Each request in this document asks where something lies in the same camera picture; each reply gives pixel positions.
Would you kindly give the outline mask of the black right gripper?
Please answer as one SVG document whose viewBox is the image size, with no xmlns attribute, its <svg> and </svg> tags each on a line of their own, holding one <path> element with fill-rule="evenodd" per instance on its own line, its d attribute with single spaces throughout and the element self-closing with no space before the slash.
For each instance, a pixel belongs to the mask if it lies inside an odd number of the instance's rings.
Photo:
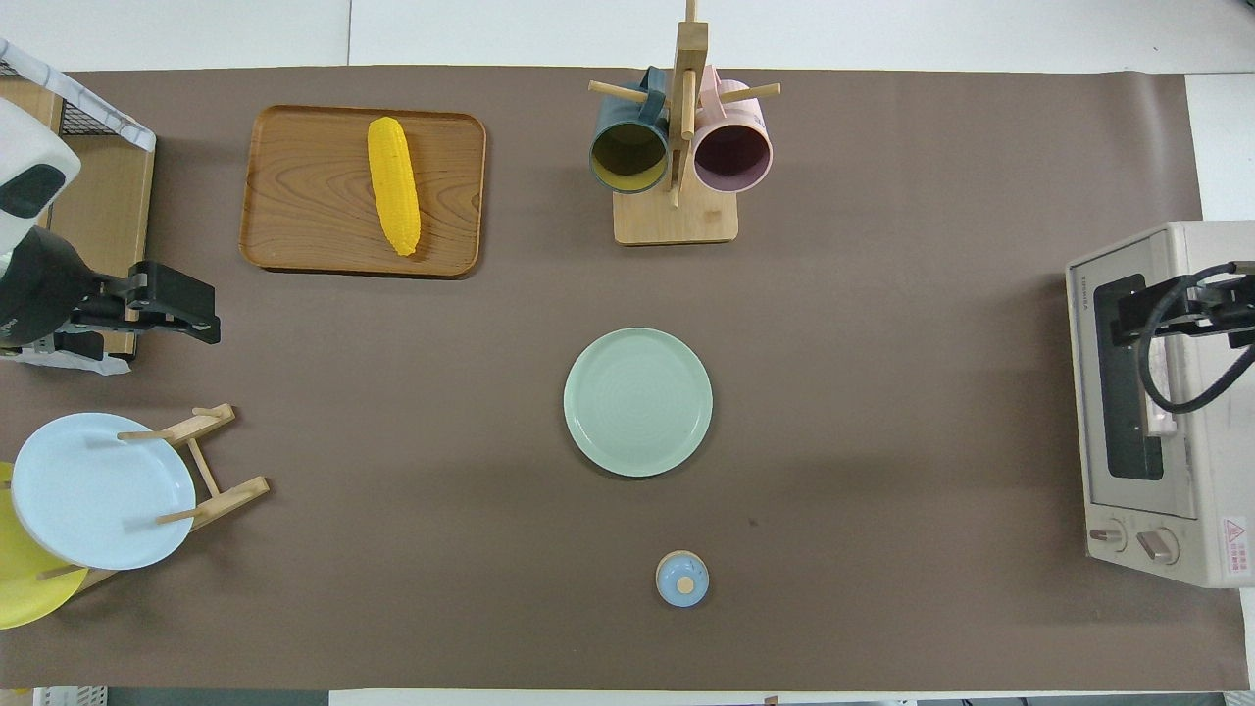
<svg viewBox="0 0 1255 706">
<path fill-rule="evenodd" d="M 1145 275 L 1109 282 L 1113 319 L 1111 344 L 1126 347 L 1146 329 L 1152 308 L 1178 285 L 1178 277 L 1148 283 Z M 1240 276 L 1188 287 L 1167 310 L 1167 334 L 1205 336 L 1226 334 L 1229 349 L 1255 344 L 1254 277 Z"/>
</svg>

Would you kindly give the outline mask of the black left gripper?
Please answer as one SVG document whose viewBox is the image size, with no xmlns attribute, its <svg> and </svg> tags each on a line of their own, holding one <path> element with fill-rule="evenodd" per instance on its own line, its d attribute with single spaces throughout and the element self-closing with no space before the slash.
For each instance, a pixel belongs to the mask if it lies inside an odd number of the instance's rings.
<svg viewBox="0 0 1255 706">
<path fill-rule="evenodd" d="M 146 288 L 146 303 L 131 308 L 131 303 L 138 303 L 142 288 Z M 146 273 L 136 270 L 128 277 L 93 272 L 88 293 L 69 316 L 69 330 L 82 334 L 56 331 L 56 352 L 103 361 L 105 341 L 97 331 L 148 331 L 152 329 L 148 313 L 162 316 L 166 325 L 192 339 L 220 344 L 221 321 L 216 316 L 215 296 L 215 286 L 157 261 L 146 261 Z"/>
</svg>

